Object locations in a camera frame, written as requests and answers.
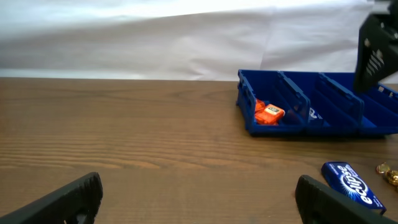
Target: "wood grain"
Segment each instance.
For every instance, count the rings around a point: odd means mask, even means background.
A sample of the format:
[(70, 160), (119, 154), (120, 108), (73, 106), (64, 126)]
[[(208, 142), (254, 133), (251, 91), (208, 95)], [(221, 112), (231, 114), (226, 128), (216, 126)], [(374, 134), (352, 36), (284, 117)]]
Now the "wood grain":
[(398, 137), (252, 138), (235, 82), (0, 80), (0, 215), (90, 171), (101, 223), (301, 223), (300, 175), (349, 162), (398, 221)]

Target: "blue plastic tray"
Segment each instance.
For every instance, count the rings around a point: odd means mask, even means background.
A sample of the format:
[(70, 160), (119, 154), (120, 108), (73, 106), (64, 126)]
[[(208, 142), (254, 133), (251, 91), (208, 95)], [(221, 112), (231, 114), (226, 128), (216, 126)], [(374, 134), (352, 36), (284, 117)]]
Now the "blue plastic tray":
[[(353, 73), (239, 70), (240, 107), (251, 134), (385, 135), (398, 133), (398, 94), (383, 85), (355, 95)], [(257, 124), (256, 98), (285, 110), (278, 126)], [(322, 124), (309, 122), (315, 109)]]

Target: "black plastic object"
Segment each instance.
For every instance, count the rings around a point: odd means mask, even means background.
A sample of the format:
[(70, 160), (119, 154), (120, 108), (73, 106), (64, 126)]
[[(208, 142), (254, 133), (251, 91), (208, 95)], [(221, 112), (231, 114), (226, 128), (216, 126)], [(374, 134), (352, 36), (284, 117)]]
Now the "black plastic object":
[(92, 224), (103, 196), (100, 175), (89, 173), (0, 218), (1, 224)]
[(308, 175), (299, 178), (295, 197), (304, 224), (397, 224)]
[(398, 1), (390, 14), (371, 14), (359, 30), (354, 90), (364, 92), (398, 71)]

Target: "gold object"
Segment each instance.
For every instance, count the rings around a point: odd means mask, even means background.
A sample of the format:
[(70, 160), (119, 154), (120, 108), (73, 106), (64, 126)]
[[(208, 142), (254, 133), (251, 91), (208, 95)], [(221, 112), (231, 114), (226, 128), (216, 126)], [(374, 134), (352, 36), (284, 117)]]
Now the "gold object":
[(376, 167), (376, 172), (378, 174), (384, 174), (389, 170), (391, 170), (391, 168), (385, 162)]
[(398, 186), (398, 171), (389, 170), (384, 173), (384, 178), (392, 185)]

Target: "wrinkled white cloth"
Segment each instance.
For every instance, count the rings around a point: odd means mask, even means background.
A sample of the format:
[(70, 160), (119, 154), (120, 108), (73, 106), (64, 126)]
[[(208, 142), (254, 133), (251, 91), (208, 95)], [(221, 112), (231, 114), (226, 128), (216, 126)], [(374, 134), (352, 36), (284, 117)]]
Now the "wrinkled white cloth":
[(352, 72), (367, 0), (0, 2), (0, 77), (237, 80)]

